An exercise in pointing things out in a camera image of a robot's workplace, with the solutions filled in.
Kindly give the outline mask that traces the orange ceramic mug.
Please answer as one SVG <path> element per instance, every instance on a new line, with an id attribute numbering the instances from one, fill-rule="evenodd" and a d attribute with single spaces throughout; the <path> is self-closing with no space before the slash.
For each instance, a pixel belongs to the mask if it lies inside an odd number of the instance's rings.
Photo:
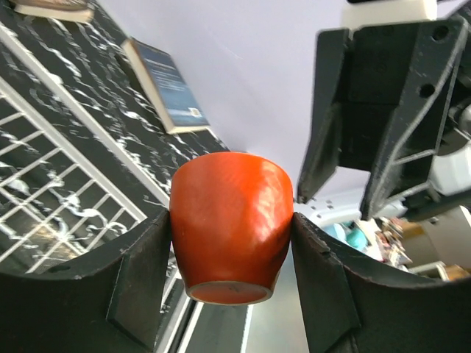
<path id="1" fill-rule="evenodd" d="M 217 152 L 182 165 L 169 212 L 186 293 L 208 304 L 270 299 L 288 252 L 292 196 L 288 174 L 256 155 Z"/>

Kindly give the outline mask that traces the white wire dish rack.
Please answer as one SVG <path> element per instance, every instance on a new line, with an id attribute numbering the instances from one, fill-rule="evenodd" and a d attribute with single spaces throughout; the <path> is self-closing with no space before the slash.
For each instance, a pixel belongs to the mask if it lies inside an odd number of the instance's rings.
<path id="1" fill-rule="evenodd" d="M 197 305 L 113 135 L 138 103 L 98 26 L 1 26 L 1 350 L 184 352 Z"/>

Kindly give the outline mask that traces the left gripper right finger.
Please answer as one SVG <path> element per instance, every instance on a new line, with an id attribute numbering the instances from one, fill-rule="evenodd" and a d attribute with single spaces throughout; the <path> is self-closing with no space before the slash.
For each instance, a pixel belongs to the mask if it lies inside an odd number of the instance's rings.
<path id="1" fill-rule="evenodd" d="M 393 268 L 300 213 L 291 248 L 310 352 L 470 351 L 470 278 L 443 282 Z"/>

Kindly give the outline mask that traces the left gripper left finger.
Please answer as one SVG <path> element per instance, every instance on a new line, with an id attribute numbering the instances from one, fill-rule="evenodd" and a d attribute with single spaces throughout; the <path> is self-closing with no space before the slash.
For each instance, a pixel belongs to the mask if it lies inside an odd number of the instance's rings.
<path id="1" fill-rule="evenodd" d="M 2 352 L 153 352 L 169 212 L 42 274 L 1 273 Z"/>

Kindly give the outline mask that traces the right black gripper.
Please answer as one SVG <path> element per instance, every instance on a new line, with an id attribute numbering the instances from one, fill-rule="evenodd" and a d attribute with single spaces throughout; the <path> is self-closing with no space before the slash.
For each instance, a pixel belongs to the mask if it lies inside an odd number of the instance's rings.
<path id="1" fill-rule="evenodd" d="M 469 108 L 467 16 L 320 32 L 297 201 L 332 177 L 341 145 L 346 166 L 369 171 L 363 219 L 396 200 L 413 221 L 469 203 Z"/>

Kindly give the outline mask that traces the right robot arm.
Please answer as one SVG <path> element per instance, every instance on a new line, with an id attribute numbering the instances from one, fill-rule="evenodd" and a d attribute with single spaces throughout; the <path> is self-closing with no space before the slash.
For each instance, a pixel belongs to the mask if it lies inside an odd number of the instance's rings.
<path id="1" fill-rule="evenodd" d="M 425 220 L 470 201 L 468 22 L 365 26 L 319 33 L 311 137 L 297 186 L 309 201 L 339 167 L 366 171 L 365 219 L 401 201 Z"/>

